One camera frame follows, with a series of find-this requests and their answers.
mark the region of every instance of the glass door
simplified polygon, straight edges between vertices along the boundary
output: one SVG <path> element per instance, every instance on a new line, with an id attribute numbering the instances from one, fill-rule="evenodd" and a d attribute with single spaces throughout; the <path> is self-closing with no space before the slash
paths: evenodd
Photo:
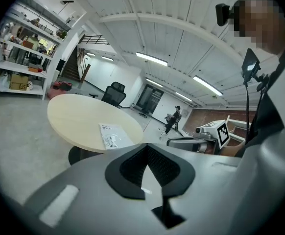
<path id="1" fill-rule="evenodd" d="M 153 113 L 156 109 L 164 92 L 150 85 L 146 85 L 141 97 L 137 102 L 137 106 L 141 107 L 143 112 Z"/>

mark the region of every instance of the ceiling light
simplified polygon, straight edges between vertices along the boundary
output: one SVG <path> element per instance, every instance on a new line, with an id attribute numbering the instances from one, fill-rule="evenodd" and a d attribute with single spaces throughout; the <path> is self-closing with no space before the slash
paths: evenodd
<path id="1" fill-rule="evenodd" d="M 161 59 L 159 59 L 159 58 L 152 57 L 152 56 L 149 56 L 149 55 L 140 53 L 140 52 L 136 52 L 136 55 L 137 55 L 138 57 L 142 57 L 142 58 L 144 58 L 144 59 L 148 59 L 148 60 L 153 61 L 153 62 L 156 62 L 156 63 L 158 63 L 158 64 L 167 66 L 167 61 L 161 60 Z"/>
<path id="2" fill-rule="evenodd" d="M 188 97 L 185 97 L 182 94 L 179 94 L 178 92 L 176 92 L 176 94 L 178 94 L 179 96 L 183 97 L 184 99 L 187 99 L 188 101 L 192 102 L 192 100 L 190 100 Z"/>
<path id="3" fill-rule="evenodd" d="M 150 83 L 153 83 L 153 84 L 155 84 L 155 85 L 158 85 L 158 86 L 160 86 L 160 87 L 163 87 L 161 84 L 157 84 L 156 82 L 153 82 L 153 81 L 149 80 L 148 78 L 146 78 L 146 80 L 147 80 L 148 82 L 150 82 Z"/>
<path id="4" fill-rule="evenodd" d="M 101 56 L 103 59 L 106 59 L 106 60 L 109 60 L 109 61 L 113 61 L 113 59 L 112 58 L 109 58 L 109 57 L 103 57 L 103 56 Z"/>
<path id="5" fill-rule="evenodd" d="M 209 90 L 213 91 L 218 96 L 223 96 L 223 93 L 221 91 L 219 91 L 218 89 L 216 89 L 212 85 L 208 84 L 205 80 L 202 80 L 200 77 L 195 76 L 193 79 L 196 80 L 197 82 L 201 83 L 202 85 L 206 86 Z"/>

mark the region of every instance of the camera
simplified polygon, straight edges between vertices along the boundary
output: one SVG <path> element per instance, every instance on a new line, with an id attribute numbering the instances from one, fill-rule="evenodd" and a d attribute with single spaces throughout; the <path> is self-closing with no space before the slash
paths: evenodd
<path id="1" fill-rule="evenodd" d="M 224 3 L 215 6 L 216 21 L 219 26 L 224 26 L 230 17 L 230 7 Z"/>

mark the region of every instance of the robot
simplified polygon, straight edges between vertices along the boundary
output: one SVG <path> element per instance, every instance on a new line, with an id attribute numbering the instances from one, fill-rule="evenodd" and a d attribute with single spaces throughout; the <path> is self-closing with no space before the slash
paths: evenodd
<path id="1" fill-rule="evenodd" d="M 220 150 L 228 144 L 230 136 L 225 120 L 217 120 L 196 128 L 196 137 L 170 139 L 167 146 L 192 152 L 205 153 L 208 143 L 213 146 L 213 154 L 218 155 Z"/>

